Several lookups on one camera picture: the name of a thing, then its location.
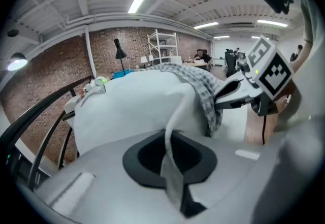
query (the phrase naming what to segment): chair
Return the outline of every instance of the chair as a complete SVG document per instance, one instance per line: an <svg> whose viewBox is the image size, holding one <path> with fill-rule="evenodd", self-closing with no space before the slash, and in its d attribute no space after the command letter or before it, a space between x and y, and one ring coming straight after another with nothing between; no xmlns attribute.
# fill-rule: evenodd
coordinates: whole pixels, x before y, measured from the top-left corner
<svg viewBox="0 0 325 224"><path fill-rule="evenodd" d="M225 62L228 65L228 70L226 73L226 77L230 77L232 74L236 73L236 59L231 54L225 54Z"/></svg>

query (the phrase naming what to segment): white fabric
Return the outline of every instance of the white fabric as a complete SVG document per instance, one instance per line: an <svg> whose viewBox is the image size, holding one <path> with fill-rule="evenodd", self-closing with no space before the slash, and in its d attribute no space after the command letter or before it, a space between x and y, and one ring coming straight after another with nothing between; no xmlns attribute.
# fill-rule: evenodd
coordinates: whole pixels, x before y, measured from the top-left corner
<svg viewBox="0 0 325 224"><path fill-rule="evenodd" d="M91 95L75 109L74 132L80 154L116 140L165 129L183 99L173 128L204 135L207 120L195 90L175 74L134 72L105 83L106 93Z"/></svg>

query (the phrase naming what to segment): ceiling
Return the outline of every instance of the ceiling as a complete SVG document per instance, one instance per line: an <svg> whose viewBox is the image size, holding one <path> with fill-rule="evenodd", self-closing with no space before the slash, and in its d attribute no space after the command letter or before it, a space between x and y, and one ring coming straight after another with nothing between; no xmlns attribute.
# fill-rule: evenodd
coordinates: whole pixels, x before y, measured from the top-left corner
<svg viewBox="0 0 325 224"><path fill-rule="evenodd" d="M158 26L205 39L233 35L251 37L264 34L272 39L301 25L298 1L291 5L288 15L276 14L263 0L145 0L137 14L127 11L133 0L17 0L1 35L1 67L15 52L27 58L45 48L45 43L56 42L78 32L81 26L100 24L99 28L119 26ZM288 23L280 29L273 25L259 25L257 19ZM194 26L217 21L219 25L193 29ZM9 38L7 31L19 29L17 37Z"/></svg>

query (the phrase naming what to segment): desk lamp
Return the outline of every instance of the desk lamp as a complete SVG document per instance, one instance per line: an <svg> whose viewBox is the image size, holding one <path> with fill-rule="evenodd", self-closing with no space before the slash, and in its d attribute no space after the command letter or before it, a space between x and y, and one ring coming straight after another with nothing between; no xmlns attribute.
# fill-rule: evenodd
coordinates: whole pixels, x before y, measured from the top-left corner
<svg viewBox="0 0 325 224"><path fill-rule="evenodd" d="M27 59L22 53L15 53L10 58L10 64L7 67L8 71L15 71L27 64Z"/></svg>
<svg viewBox="0 0 325 224"><path fill-rule="evenodd" d="M126 57L126 53L122 50L121 45L120 45L120 41L118 39L114 40L115 46L116 46L116 55L115 55L115 59L120 59L121 60L121 65L122 65L122 69L125 75L125 70L124 70L124 66L123 66L123 62L122 59Z"/></svg>
<svg viewBox="0 0 325 224"><path fill-rule="evenodd" d="M146 68L146 65L145 64L148 62L147 57L146 56L142 56L141 59L140 59L140 62L141 63L144 63L143 64L143 68L145 69Z"/></svg>
<svg viewBox="0 0 325 224"><path fill-rule="evenodd" d="M153 56L152 56L152 55L149 55L149 61L150 61L151 64L152 64L152 62L153 62Z"/></svg>

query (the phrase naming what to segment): black handrail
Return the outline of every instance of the black handrail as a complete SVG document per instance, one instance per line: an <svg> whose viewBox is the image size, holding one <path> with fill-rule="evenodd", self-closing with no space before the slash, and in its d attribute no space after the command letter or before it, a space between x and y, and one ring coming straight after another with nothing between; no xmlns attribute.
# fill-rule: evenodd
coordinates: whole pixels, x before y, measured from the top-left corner
<svg viewBox="0 0 325 224"><path fill-rule="evenodd" d="M66 148L67 148L67 145L68 145L68 141L69 141L71 132L72 132L72 128L69 129L68 134L66 136L66 139L64 140L64 142L62 144L60 155L59 155L59 160L57 162L57 169L58 170L60 170L63 167L64 154L66 153Z"/></svg>
<svg viewBox="0 0 325 224"><path fill-rule="evenodd" d="M45 148L48 144L48 142L50 141L51 136L53 135L57 125L60 123L60 121L62 120L63 116L65 115L65 111L63 110L63 112L59 115L59 117L57 118L57 120L54 122L54 124L51 126L49 132L47 132L46 136L44 137L42 144L39 148L39 150L37 151L37 154L35 156L34 162L31 166L30 172L29 172L29 177L28 177L28 181L27 181L27 187L33 191L34 190L34 186L35 186L35 178L36 178L36 173L37 170L39 168L43 153L45 151Z"/></svg>
<svg viewBox="0 0 325 224"><path fill-rule="evenodd" d="M32 106L26 112L24 112L7 130L3 133L0 138L0 147L4 151L1 154L1 161L6 162L7 156L12 151L18 139L24 133L24 131L30 126L30 124L52 103L58 100L61 96L63 96L68 91L71 91L72 95L74 93L73 88L78 86L79 84L92 79L92 76L85 77L83 79L77 80L57 91L48 95L43 100L39 101L37 104Z"/></svg>

